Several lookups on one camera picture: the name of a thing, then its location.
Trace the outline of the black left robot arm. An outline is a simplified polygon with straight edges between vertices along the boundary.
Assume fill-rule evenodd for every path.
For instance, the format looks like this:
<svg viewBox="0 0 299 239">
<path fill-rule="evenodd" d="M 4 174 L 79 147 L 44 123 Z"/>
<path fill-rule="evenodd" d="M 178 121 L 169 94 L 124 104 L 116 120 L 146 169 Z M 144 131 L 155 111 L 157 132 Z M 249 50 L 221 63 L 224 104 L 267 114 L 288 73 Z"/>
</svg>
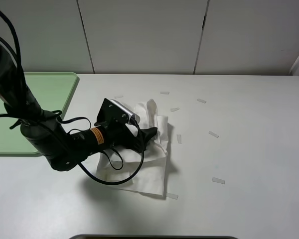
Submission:
<svg viewBox="0 0 299 239">
<path fill-rule="evenodd" d="M 69 133 L 63 129 L 60 113 L 41 108 L 25 77 L 13 62 L 15 54 L 2 47 L 0 39 L 0 98 L 5 116 L 15 118 L 21 134 L 48 160 L 57 171 L 69 171 L 90 155 L 105 153 L 114 146 L 122 146 L 143 154 L 147 143 L 157 134 L 157 127 L 138 129 L 137 135 L 127 125 L 138 127 L 135 113 L 116 101 L 104 99 L 94 127 Z"/>
</svg>

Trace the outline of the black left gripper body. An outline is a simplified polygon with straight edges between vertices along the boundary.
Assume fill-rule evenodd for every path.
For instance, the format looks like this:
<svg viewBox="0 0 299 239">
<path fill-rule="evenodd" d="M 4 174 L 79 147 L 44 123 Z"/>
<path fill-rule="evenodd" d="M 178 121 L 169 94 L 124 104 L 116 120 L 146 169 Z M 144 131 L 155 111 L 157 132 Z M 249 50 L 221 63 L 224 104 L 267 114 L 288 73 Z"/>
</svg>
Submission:
<svg viewBox="0 0 299 239">
<path fill-rule="evenodd" d="M 135 152 L 142 152 L 139 129 L 137 129 L 137 134 L 134 135 L 125 124 L 116 121 L 105 121 L 99 124 L 99 130 L 104 138 L 103 149 L 121 146 Z"/>
</svg>

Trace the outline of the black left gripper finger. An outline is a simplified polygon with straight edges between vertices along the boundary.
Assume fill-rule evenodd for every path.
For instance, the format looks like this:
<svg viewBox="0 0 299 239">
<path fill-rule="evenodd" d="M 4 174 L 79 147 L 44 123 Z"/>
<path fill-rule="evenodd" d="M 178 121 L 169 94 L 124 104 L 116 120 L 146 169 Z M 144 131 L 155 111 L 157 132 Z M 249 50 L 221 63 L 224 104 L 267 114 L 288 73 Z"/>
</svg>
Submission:
<svg viewBox="0 0 299 239">
<path fill-rule="evenodd" d="M 143 142 L 142 150 L 146 150 L 146 146 L 149 141 L 157 134 L 157 127 L 151 127 L 147 129 L 141 129 L 141 139 Z"/>
</svg>

